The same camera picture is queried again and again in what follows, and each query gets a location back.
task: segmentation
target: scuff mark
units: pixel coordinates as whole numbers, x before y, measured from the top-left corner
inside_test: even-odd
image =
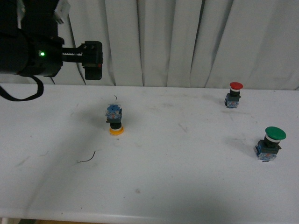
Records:
[[[48,154],[48,152],[49,152],[49,151],[47,151],[45,154],[42,154],[42,155],[40,155],[40,156],[45,156],[45,155],[47,155],[47,154]]]
[[[26,162],[27,159],[29,159],[30,156],[27,156],[25,159],[23,159],[21,162],[19,162],[17,165],[15,165],[14,167],[19,167],[21,165],[24,164],[24,162]]]
[[[183,129],[184,132],[187,133],[188,127],[184,128],[180,123],[178,125]]]

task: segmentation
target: green push button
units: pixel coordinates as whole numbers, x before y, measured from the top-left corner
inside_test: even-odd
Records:
[[[267,127],[266,133],[274,140],[282,140],[286,138],[285,132],[278,127]]]

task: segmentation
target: green led light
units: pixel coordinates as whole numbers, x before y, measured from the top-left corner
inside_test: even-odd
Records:
[[[45,52],[44,52],[44,51],[41,51],[41,50],[38,51],[38,55],[39,55],[40,57],[45,57],[45,56],[46,56]]]

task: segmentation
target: table surface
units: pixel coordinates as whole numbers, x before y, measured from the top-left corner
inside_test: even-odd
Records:
[[[299,91],[242,90],[236,109],[228,92],[46,85],[33,101],[0,98],[0,217],[299,223]],[[109,134],[109,104],[123,108],[122,135]],[[254,146],[268,126],[287,137],[262,162]]]

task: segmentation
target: curtain fold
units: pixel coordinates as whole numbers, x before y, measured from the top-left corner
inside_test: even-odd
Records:
[[[145,86],[166,86],[171,51],[174,0],[139,0],[139,36]]]
[[[168,87],[190,87],[190,71],[201,0],[177,0],[167,76]]]
[[[106,0],[105,4],[115,84],[143,86],[137,2]]]
[[[206,0],[190,74],[191,87],[208,81],[233,0]]]
[[[298,1],[234,1],[206,87],[296,89],[298,12]]]

